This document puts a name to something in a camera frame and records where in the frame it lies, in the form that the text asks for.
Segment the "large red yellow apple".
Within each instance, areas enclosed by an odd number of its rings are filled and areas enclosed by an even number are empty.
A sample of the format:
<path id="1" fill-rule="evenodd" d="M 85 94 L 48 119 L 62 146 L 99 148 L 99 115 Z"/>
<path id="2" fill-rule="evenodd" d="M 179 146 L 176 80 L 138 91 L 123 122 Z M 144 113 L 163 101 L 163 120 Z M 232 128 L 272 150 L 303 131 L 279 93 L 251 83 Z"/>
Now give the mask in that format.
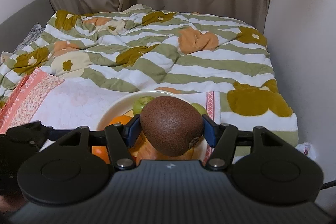
<path id="1" fill-rule="evenodd" d="M 147 140 L 143 132 L 138 137 L 135 145 L 129 149 L 131 155 L 136 159 L 136 163 L 139 164 L 141 160 L 191 160 L 201 159 L 205 157 L 206 145 L 204 137 L 201 137 L 197 144 L 189 149 L 181 156 L 166 156 L 157 151 L 151 143 Z"/>

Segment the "large green apple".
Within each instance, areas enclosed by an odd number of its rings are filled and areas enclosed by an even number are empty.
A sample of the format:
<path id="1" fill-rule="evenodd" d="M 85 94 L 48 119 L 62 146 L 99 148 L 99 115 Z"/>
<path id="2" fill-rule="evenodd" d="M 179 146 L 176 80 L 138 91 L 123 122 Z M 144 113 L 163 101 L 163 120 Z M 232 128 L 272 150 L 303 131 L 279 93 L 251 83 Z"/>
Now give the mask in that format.
<path id="1" fill-rule="evenodd" d="M 198 103 L 192 103 L 191 105 L 198 111 L 199 114 L 208 115 L 206 108 L 204 108 L 202 105 Z"/>

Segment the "small green apple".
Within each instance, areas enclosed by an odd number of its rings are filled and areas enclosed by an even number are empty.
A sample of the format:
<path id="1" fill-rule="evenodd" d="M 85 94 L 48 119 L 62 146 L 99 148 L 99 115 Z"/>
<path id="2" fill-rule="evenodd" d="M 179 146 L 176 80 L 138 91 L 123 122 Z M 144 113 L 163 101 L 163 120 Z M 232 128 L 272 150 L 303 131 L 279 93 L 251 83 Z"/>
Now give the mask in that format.
<path id="1" fill-rule="evenodd" d="M 134 115 L 140 114 L 142 109 L 153 99 L 154 99 L 154 97 L 152 97 L 152 96 L 144 96 L 144 97 L 141 97 L 141 98 L 135 100 L 135 102 L 133 104 L 133 108 L 132 108 L 133 114 Z"/>

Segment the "brown kiwi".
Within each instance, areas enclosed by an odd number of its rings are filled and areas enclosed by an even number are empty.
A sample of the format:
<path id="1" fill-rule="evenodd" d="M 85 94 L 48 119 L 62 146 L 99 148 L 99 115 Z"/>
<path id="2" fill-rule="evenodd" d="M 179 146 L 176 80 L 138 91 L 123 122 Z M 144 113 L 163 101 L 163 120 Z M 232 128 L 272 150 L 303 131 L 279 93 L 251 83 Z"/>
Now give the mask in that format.
<path id="1" fill-rule="evenodd" d="M 150 144 L 165 156 L 177 157 L 194 147 L 203 134 L 203 117 L 177 97 L 160 96 L 147 103 L 140 122 Z"/>

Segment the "large orange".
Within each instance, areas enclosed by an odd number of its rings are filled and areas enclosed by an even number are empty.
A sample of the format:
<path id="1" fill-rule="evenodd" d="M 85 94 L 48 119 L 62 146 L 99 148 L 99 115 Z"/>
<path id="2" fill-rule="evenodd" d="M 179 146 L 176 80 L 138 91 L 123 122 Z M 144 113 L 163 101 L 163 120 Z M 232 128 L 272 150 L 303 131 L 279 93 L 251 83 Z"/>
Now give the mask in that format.
<path id="1" fill-rule="evenodd" d="M 121 124 L 121 125 L 125 125 L 125 124 L 127 124 L 131 119 L 132 119 L 132 117 L 130 117 L 130 116 L 128 116 L 128 115 L 116 116 L 116 117 L 114 117 L 114 118 L 108 123 L 108 125 L 113 125 L 113 124 Z"/>

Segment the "cream duck bowl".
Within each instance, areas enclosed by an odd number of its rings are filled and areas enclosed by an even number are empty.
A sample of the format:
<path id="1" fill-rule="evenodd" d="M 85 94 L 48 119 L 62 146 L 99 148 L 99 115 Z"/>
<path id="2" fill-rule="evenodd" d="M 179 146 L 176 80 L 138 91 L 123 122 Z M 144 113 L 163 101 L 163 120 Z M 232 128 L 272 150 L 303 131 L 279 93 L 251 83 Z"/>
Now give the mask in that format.
<path id="1" fill-rule="evenodd" d="M 160 97 L 160 96 L 173 96 L 184 100 L 190 104 L 197 103 L 207 110 L 210 118 L 214 117 L 214 105 L 211 100 L 214 99 L 214 92 L 195 93 L 195 94 L 174 94 L 164 90 L 152 90 L 131 93 L 117 100 L 109 110 L 102 116 L 97 125 L 98 130 L 104 129 L 114 118 L 128 115 L 133 116 L 132 108 L 136 100 L 142 97 Z M 135 146 L 130 149 L 132 156 L 136 158 L 139 163 L 142 159 L 151 160 L 201 160 L 205 163 L 213 149 L 207 144 L 205 138 L 200 138 L 198 143 L 185 154 L 178 157 L 164 156 L 154 150 L 154 147 L 146 139 L 145 135 L 141 134 L 135 143 Z"/>

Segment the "pink floral towel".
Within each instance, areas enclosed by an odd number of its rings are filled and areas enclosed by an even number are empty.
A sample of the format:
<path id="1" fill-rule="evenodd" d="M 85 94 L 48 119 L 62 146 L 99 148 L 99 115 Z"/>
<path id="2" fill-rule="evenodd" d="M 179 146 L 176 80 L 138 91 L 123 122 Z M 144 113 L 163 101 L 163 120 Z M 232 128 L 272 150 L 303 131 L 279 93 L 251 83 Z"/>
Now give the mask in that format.
<path id="1" fill-rule="evenodd" d="M 174 94 L 214 92 L 212 120 L 221 121 L 220 94 L 211 87 L 210 81 L 202 84 L 183 75 L 181 79 L 173 77 L 176 84 L 169 84 L 165 81 L 167 73 L 155 82 L 139 70 L 122 70 L 119 75 L 111 72 L 110 69 L 87 68 L 81 75 L 71 72 L 57 77 L 35 69 L 22 78 L 1 108 L 1 133 L 33 121 L 56 129 L 85 125 L 96 130 L 102 116 L 117 100 L 131 93 L 152 90 Z"/>

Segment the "white plastic bag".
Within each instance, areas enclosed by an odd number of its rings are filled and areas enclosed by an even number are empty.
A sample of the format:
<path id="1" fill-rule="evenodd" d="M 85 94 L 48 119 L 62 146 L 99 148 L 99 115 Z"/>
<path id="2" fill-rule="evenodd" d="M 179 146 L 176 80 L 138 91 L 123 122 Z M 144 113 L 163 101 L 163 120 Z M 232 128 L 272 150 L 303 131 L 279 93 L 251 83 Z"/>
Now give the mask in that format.
<path id="1" fill-rule="evenodd" d="M 316 152 L 312 144 L 308 142 L 304 142 L 302 144 L 298 144 L 297 146 L 295 146 L 295 148 L 301 153 L 303 153 L 305 156 L 307 156 L 308 158 L 312 160 L 316 159 Z"/>

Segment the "green striped floral blanket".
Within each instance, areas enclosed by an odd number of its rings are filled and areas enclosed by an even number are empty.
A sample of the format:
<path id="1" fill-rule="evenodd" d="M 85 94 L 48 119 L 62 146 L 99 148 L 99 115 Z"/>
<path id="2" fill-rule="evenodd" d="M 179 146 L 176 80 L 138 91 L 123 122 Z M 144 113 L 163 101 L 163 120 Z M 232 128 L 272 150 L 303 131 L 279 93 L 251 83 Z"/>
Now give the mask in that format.
<path id="1" fill-rule="evenodd" d="M 123 12 L 59 10 L 41 36 L 1 64 L 1 108 L 35 69 L 63 76 L 84 69 L 139 70 L 159 81 L 210 81 L 220 94 L 219 123 L 264 126 L 298 144 L 297 117 L 278 91 L 265 36 L 241 20 L 134 5 Z"/>

